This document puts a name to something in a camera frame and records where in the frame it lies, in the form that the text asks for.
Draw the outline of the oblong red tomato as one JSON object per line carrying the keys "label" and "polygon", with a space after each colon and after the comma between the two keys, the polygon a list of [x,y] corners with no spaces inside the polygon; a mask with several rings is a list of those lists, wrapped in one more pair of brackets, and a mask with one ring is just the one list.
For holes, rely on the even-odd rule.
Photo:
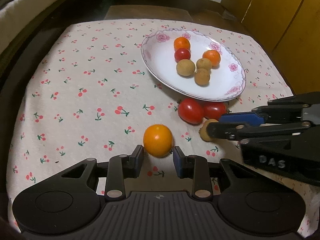
{"label": "oblong red tomato", "polygon": [[228,113],[223,102],[207,102],[203,105],[204,117],[206,119],[219,120],[222,115]]}

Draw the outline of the large tan longan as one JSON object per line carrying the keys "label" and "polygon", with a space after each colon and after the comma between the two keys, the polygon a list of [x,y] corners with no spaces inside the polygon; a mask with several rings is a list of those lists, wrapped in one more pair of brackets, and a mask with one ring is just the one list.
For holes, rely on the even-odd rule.
{"label": "large tan longan", "polygon": [[206,120],[206,121],[203,123],[202,127],[201,127],[200,130],[199,130],[199,135],[200,135],[200,137],[201,137],[201,139],[202,139],[203,141],[205,141],[205,142],[211,142],[211,141],[213,141],[213,138],[211,138],[211,137],[209,136],[208,132],[207,132],[207,127],[208,127],[209,124],[211,124],[211,123],[217,123],[217,122],[218,122],[218,121],[217,121],[216,119],[208,119],[208,120]]}

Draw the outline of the red tomato with calyx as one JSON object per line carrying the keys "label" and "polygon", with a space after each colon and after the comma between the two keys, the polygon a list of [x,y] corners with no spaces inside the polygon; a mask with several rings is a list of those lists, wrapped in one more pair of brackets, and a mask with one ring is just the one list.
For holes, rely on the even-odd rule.
{"label": "red tomato with calyx", "polygon": [[178,105],[178,116],[193,125],[200,124],[204,118],[202,106],[194,99],[186,98]]}

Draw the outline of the smooth orange fruit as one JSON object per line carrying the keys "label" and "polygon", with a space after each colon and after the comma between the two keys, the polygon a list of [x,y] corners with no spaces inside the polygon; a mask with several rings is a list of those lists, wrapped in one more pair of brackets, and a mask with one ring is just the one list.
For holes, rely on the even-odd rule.
{"label": "smooth orange fruit", "polygon": [[149,126],[143,135],[144,150],[155,158],[163,158],[168,155],[173,141],[171,130],[162,124]]}

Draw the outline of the round red cherry tomato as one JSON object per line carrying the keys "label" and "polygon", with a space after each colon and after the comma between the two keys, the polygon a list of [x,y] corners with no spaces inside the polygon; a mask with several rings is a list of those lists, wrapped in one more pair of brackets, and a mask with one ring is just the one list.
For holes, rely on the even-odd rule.
{"label": "round red cherry tomato", "polygon": [[188,49],[180,48],[175,51],[174,58],[176,62],[179,62],[181,60],[189,60],[191,58],[191,53]]}

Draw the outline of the mandarin orange with stem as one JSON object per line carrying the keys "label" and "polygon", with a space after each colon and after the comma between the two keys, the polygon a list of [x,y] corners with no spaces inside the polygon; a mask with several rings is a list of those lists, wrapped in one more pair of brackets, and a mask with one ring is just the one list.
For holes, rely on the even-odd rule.
{"label": "mandarin orange with stem", "polygon": [[190,42],[185,37],[178,37],[174,40],[174,50],[177,51],[179,49],[190,49]]}

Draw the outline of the white floral plate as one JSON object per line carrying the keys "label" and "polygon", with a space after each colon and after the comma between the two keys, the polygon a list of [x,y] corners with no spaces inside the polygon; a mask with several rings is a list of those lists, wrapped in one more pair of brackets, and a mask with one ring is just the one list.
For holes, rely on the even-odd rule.
{"label": "white floral plate", "polygon": [[194,99],[225,102],[246,87],[245,70],[236,55],[196,31],[157,31],[144,39],[141,55],[153,77]]}

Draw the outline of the brown wooden wardrobe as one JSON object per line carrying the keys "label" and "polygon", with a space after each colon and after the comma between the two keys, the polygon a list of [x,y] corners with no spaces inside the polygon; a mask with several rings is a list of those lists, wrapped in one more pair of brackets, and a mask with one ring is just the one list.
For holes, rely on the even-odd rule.
{"label": "brown wooden wardrobe", "polygon": [[222,0],[296,94],[319,90],[319,0]]}

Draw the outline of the brown wooden stool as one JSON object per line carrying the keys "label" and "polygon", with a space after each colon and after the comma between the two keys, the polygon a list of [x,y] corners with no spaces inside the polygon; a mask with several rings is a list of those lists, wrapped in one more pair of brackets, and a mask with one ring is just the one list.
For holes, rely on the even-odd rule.
{"label": "brown wooden stool", "polygon": [[189,12],[183,9],[155,5],[112,5],[105,20],[118,19],[160,19],[193,22]]}

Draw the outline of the beige mattress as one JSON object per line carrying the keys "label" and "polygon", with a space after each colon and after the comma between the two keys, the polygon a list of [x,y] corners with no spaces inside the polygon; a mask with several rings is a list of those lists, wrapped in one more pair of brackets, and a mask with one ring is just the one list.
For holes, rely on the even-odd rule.
{"label": "beige mattress", "polygon": [[57,0],[13,0],[1,9],[1,51],[44,9]]}

